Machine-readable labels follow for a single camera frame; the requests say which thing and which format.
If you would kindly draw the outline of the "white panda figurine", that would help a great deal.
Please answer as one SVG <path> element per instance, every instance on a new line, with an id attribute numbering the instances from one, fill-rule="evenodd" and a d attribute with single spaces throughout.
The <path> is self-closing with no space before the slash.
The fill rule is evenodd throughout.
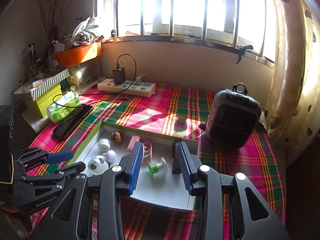
<path id="1" fill-rule="evenodd" d="M 97 155 L 88 162 L 87 168 L 91 174 L 98 176 L 109 169 L 109 163 L 103 155 Z"/>

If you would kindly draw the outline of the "white round plug cap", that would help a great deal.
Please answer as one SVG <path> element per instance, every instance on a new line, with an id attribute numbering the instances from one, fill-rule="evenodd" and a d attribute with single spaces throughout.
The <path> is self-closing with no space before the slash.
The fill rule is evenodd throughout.
<path id="1" fill-rule="evenodd" d="M 111 148 L 110 141 L 107 138 L 101 138 L 98 147 L 100 151 L 108 152 Z"/>

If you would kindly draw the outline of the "small white egg toy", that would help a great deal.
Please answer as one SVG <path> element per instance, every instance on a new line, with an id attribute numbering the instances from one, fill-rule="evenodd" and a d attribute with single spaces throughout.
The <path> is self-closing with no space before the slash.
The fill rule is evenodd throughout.
<path id="1" fill-rule="evenodd" d="M 104 158 L 108 163 L 113 163 L 116 161 L 116 152 L 114 150 L 109 150 L 103 154 Z"/>

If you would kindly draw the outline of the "walnut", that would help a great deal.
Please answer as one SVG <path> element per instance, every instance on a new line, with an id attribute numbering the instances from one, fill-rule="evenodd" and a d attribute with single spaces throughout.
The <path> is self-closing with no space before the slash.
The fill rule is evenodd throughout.
<path id="1" fill-rule="evenodd" d="M 123 136 L 119 131 L 114 131 L 111 134 L 111 140 L 114 144 L 121 144 L 123 140 Z"/>

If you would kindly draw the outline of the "pink oblong case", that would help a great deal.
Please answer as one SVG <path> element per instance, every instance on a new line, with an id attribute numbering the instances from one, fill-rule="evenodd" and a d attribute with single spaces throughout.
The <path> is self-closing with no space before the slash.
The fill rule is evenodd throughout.
<path id="1" fill-rule="evenodd" d="M 138 136 L 138 135 L 133 135 L 133 136 L 131 137 L 131 139 L 130 139 L 130 142 L 129 142 L 129 144 L 128 144 L 128 147 L 127 147 L 127 149 L 126 149 L 126 152 L 127 152 L 128 154 L 130 154 L 130 153 L 132 152 L 133 148 L 134 148 L 135 143 L 136 143 L 136 142 L 139 142 L 139 141 L 140 141 L 140 136 Z"/>

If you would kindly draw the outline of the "pink white clip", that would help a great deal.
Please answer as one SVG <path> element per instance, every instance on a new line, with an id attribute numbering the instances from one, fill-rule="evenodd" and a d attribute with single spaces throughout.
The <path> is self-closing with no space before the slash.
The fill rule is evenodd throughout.
<path id="1" fill-rule="evenodd" d="M 147 164 L 152 161 L 152 143 L 149 141 L 143 142 L 143 159 L 142 163 Z"/>

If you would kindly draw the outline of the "black rectangular flashlight device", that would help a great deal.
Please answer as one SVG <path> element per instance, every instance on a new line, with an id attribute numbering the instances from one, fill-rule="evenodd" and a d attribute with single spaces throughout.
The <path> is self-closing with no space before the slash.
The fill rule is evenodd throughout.
<path id="1" fill-rule="evenodd" d="M 179 141 L 175 141 L 172 145 L 172 174 L 180 174 L 181 168 L 178 160 Z"/>

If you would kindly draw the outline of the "green white spool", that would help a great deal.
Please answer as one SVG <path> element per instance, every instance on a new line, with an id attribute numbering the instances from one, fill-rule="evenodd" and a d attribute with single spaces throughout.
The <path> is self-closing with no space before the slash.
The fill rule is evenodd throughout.
<path id="1" fill-rule="evenodd" d="M 159 172 L 167 173 L 168 171 L 167 162 L 165 161 L 164 158 L 161 158 L 160 162 L 156 164 L 152 164 L 148 162 L 148 171 L 151 178 L 154 178 L 155 174 Z"/>

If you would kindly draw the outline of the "green white cardboard box tray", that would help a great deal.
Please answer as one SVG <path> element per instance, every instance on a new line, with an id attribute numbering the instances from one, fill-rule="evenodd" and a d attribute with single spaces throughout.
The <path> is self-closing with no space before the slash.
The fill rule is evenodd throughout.
<path id="1" fill-rule="evenodd" d="M 172 146 L 176 141 L 185 141 L 191 154 L 199 154 L 199 142 L 193 139 L 180 138 L 176 136 L 163 135 L 155 132 L 148 132 L 132 127 L 121 126 L 109 122 L 100 122 L 80 144 L 78 150 L 74 152 L 73 159 L 69 164 L 79 161 L 87 164 L 96 155 L 102 154 L 99 150 L 100 139 L 111 139 L 112 132 L 119 131 L 123 136 L 120 145 L 111 143 L 111 149 L 116 152 L 116 160 L 110 166 L 118 165 L 122 156 L 127 154 L 127 147 L 134 135 L 140 136 L 140 141 L 148 141 L 152 144 L 151 158 L 144 161 L 141 165 L 137 187 L 133 192 L 132 198 L 141 200 L 145 203 L 168 207 L 176 210 L 192 210 L 195 204 L 195 197 L 189 195 L 185 189 L 181 174 L 173 174 Z M 164 158 L 168 172 L 158 172 L 152 178 L 148 171 L 148 162 L 157 164 Z"/>

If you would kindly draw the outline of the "yellow green box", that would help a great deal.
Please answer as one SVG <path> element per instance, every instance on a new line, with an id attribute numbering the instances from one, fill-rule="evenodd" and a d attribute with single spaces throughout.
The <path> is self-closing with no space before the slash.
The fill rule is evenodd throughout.
<path id="1" fill-rule="evenodd" d="M 47 106 L 51 105 L 53 103 L 53 97 L 59 94 L 61 94 L 60 83 L 52 87 L 50 90 L 46 91 L 35 101 L 26 100 L 25 104 L 27 106 L 27 109 L 44 118 L 47 116 Z"/>

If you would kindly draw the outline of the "green tissue pack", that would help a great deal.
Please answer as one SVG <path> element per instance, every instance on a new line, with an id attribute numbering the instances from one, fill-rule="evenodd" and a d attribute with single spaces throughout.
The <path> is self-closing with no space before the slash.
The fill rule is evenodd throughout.
<path id="1" fill-rule="evenodd" d="M 66 118 L 73 110 L 81 107 L 80 98 L 76 92 L 68 92 L 46 108 L 48 118 L 55 124 Z"/>

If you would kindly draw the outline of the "striped white box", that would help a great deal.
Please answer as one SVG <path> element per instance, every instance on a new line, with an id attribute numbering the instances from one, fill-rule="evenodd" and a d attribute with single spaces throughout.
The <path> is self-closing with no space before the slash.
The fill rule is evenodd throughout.
<path id="1" fill-rule="evenodd" d="M 61 81 L 67 79 L 69 76 L 69 70 L 66 69 L 59 72 L 55 76 L 50 77 L 47 81 L 40 84 L 36 88 L 32 88 L 31 90 L 24 90 L 26 86 L 22 86 L 14 91 L 13 94 L 17 99 L 36 101 L 45 92 L 53 88 L 55 85 L 59 84 Z"/>

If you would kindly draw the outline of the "orange plastic tray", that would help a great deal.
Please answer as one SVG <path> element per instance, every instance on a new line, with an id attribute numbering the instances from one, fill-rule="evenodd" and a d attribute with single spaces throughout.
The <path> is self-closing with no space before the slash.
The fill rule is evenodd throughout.
<path id="1" fill-rule="evenodd" d="M 77 48 L 58 51 L 53 54 L 61 67 L 72 67 L 101 55 L 101 42 L 95 42 L 90 45 Z"/>

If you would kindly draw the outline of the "grey black portable heater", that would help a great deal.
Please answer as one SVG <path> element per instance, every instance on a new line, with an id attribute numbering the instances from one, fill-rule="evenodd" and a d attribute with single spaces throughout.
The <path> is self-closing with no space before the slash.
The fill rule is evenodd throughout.
<path id="1" fill-rule="evenodd" d="M 243 83 L 218 91 L 206 122 L 199 128 L 212 141 L 241 148 L 254 132 L 261 116 L 261 105 L 248 95 Z"/>

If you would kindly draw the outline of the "black charger adapter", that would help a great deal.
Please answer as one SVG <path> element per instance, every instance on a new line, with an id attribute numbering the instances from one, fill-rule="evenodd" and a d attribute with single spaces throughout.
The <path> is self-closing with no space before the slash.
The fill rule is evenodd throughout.
<path id="1" fill-rule="evenodd" d="M 126 82 L 124 67 L 114 68 L 112 70 L 112 75 L 113 75 L 113 81 L 116 85 L 121 85 Z"/>

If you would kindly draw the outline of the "white power strip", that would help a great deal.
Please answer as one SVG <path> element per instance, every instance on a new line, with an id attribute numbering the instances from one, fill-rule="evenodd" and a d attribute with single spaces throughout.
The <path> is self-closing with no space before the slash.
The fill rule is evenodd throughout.
<path id="1" fill-rule="evenodd" d="M 155 94 L 156 85 L 154 83 L 143 82 L 140 85 L 134 85 L 133 81 L 125 81 L 122 84 L 115 84 L 112 79 L 104 79 L 98 83 L 100 91 L 123 93 L 127 95 L 150 97 Z"/>

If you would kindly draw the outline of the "plaid bed cover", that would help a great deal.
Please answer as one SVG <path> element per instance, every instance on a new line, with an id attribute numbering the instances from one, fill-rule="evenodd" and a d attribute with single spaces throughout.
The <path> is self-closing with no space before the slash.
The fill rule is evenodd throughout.
<path id="1" fill-rule="evenodd" d="M 216 144 L 202 133 L 199 125 L 208 116 L 212 93 L 157 85 L 155 94 L 149 98 L 121 95 L 110 103 L 106 99 L 106 94 L 90 89 L 81 100 L 94 103 L 95 108 L 66 140 L 60 142 L 53 138 L 55 126 L 49 124 L 32 145 L 53 153 L 75 151 L 102 121 L 195 139 L 200 143 L 200 158 L 204 164 L 231 176 L 244 173 L 279 219 L 286 220 L 284 185 L 264 129 L 258 126 L 239 149 Z M 169 211 L 129 199 L 121 205 L 126 239 L 194 239 L 196 236 L 198 210 Z"/>

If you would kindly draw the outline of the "red dried flower branches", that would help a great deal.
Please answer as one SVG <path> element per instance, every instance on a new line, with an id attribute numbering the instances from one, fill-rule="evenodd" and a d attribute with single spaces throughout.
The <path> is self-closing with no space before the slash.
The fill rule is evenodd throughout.
<path id="1" fill-rule="evenodd" d="M 39 12 L 48 42 L 59 39 L 59 33 L 74 0 L 37 0 Z"/>

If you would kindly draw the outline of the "black hook on sill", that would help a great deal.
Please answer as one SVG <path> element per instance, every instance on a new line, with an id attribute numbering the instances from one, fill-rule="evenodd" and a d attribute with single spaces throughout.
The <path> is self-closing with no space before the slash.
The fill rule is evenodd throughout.
<path id="1" fill-rule="evenodd" d="M 248 51 L 248 50 L 253 50 L 253 46 L 251 44 L 239 47 L 238 60 L 236 61 L 235 64 L 238 64 L 241 61 L 242 56 L 245 55 L 246 51 Z"/>

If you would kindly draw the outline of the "cream heart-pattern curtain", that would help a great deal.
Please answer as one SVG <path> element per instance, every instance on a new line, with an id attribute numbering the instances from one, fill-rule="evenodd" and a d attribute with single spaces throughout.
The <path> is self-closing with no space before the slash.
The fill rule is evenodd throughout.
<path id="1" fill-rule="evenodd" d="M 289 166 L 319 137 L 319 7 L 313 0 L 273 3 L 276 59 L 265 119 Z"/>

